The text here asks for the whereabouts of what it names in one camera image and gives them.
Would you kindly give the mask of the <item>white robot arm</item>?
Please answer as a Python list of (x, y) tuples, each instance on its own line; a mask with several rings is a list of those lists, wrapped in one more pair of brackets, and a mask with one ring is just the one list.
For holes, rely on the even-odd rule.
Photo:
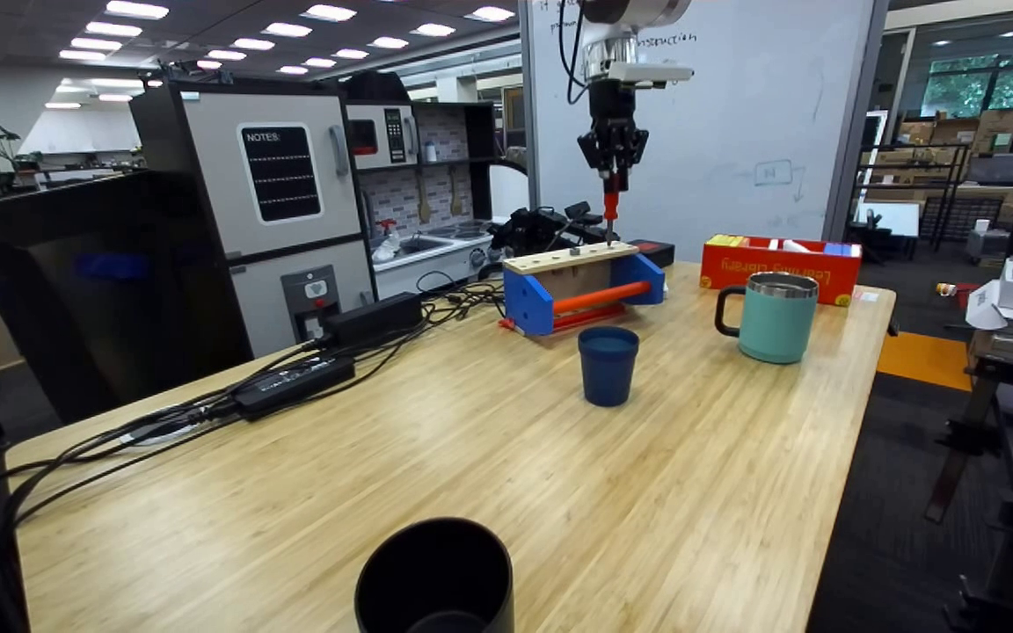
[(608, 196), (628, 185), (628, 167), (646, 147), (646, 132), (632, 120), (637, 90), (691, 77), (689, 65), (639, 59), (637, 39), (646, 29), (676, 24), (689, 3), (691, 0), (578, 0), (580, 18), (601, 32), (587, 55), (589, 125), (580, 138), (580, 152)]

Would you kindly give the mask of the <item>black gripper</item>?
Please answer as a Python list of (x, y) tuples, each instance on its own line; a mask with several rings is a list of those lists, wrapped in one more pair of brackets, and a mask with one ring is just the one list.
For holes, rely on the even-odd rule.
[(637, 86), (628, 82), (595, 77), (587, 85), (589, 125), (578, 138), (585, 161), (599, 172), (601, 193), (608, 193), (608, 172), (615, 189), (628, 189), (628, 167), (646, 147), (646, 132), (637, 125)]

